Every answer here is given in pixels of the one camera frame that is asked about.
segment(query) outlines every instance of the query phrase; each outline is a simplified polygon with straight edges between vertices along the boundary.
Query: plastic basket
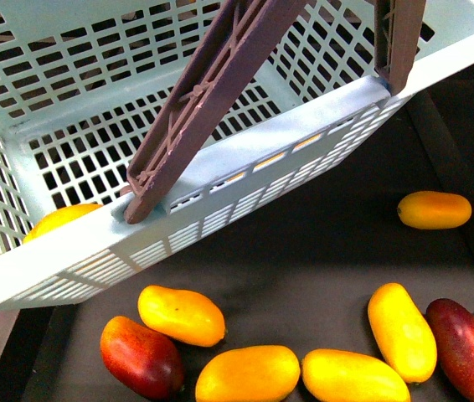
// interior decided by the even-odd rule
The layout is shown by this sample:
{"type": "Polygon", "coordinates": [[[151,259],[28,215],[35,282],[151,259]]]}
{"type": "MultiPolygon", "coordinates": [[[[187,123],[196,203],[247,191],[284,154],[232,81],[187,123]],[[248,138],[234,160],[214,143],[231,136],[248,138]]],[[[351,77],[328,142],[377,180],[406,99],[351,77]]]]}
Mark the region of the plastic basket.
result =
{"type": "Polygon", "coordinates": [[[129,225],[126,166],[218,6],[0,1],[0,309],[82,302],[133,276],[335,167],[414,93],[474,63],[474,0],[428,0],[392,97],[374,72],[373,4],[312,0],[167,197],[129,225]],[[106,206],[20,246],[81,202],[106,206]]]}

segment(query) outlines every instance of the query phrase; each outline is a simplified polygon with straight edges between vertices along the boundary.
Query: dark gray surface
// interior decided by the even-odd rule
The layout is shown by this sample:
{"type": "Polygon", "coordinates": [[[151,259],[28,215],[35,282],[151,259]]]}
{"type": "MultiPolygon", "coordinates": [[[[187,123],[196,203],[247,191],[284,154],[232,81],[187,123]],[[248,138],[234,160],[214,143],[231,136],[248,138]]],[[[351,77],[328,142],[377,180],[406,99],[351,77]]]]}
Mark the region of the dark gray surface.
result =
{"type": "MultiPolygon", "coordinates": [[[[151,283],[200,291],[226,317],[221,344],[178,345],[188,378],[181,400],[193,400],[201,368],[230,348],[281,343],[299,358],[314,348],[379,357],[366,306],[388,281],[402,283],[421,310],[450,297],[474,312],[474,263],[461,232],[419,231],[396,216],[399,200],[421,189],[439,182],[402,110],[321,177],[78,308],[55,312],[24,400],[145,400],[106,371],[99,337],[115,315],[140,322],[137,297],[151,283]]],[[[414,402],[464,400],[439,369],[410,390],[414,402]]],[[[312,400],[299,384],[286,401],[312,400]]]]}

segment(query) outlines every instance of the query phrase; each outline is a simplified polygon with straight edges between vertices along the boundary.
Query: mango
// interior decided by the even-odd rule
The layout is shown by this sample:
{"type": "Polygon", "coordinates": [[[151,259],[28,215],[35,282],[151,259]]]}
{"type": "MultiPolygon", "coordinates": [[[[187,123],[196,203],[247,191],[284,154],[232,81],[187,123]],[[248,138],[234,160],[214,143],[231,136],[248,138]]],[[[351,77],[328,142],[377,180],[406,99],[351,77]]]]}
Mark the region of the mango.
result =
{"type": "Polygon", "coordinates": [[[138,297],[138,312],[146,326],[190,345],[214,346],[226,334],[220,309],[196,291],[147,286],[138,297]]]}
{"type": "Polygon", "coordinates": [[[83,215],[101,208],[100,204],[76,204],[63,207],[45,215],[23,238],[23,243],[28,243],[46,233],[72,222],[83,215]]]}
{"type": "Polygon", "coordinates": [[[399,283],[378,288],[368,318],[384,360],[406,383],[423,383],[434,373],[436,341],[429,324],[399,283]]]}
{"type": "Polygon", "coordinates": [[[169,400],[184,384],[185,370],[173,342],[123,316],[103,328],[100,352],[111,374],[150,400],[169,400]]]}
{"type": "Polygon", "coordinates": [[[434,300],[426,311],[438,361],[453,386],[474,401],[474,316],[451,299],[434,300]]]}
{"type": "Polygon", "coordinates": [[[397,214],[416,229],[453,229],[471,217],[470,202],[458,194],[418,191],[401,199],[397,214]]]}
{"type": "Polygon", "coordinates": [[[312,350],[302,360],[302,380],[323,402],[410,402],[404,380],[382,360],[361,353],[312,350]]]}
{"type": "Polygon", "coordinates": [[[286,346],[259,345],[215,356],[196,383],[196,402],[279,402],[296,387],[301,369],[286,346]]]}

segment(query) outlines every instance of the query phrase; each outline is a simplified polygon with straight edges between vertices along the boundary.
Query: orange mango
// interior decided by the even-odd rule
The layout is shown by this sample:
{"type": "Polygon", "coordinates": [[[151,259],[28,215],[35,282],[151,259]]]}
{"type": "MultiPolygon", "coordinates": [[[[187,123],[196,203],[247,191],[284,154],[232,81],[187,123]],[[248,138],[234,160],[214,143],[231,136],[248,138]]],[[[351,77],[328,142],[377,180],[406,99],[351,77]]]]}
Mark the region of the orange mango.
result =
{"type": "Polygon", "coordinates": [[[214,346],[225,336],[224,315],[196,291],[147,286],[138,297],[138,312],[151,329],[190,345],[214,346]]]}
{"type": "Polygon", "coordinates": [[[412,228],[453,229],[471,217],[471,204],[458,194],[418,191],[401,199],[397,214],[412,228]]]}

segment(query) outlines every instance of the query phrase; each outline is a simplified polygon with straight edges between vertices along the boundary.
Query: basket handle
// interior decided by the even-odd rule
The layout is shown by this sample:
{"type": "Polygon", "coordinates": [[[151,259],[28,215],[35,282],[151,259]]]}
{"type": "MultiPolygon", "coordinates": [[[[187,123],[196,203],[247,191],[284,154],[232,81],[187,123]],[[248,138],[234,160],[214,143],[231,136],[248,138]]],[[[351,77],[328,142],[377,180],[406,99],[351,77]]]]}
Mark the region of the basket handle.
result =
{"type": "Polygon", "coordinates": [[[375,69],[391,95],[406,86],[418,49],[425,0],[375,0],[375,69]]]}
{"type": "Polygon", "coordinates": [[[293,24],[306,0],[228,0],[127,168],[127,223],[166,195],[293,24]]]}
{"type": "MultiPolygon", "coordinates": [[[[144,220],[250,83],[307,0],[227,0],[127,168],[135,196],[125,221],[144,220]]],[[[425,0],[376,0],[375,68],[393,95],[406,84],[425,0]]]]}

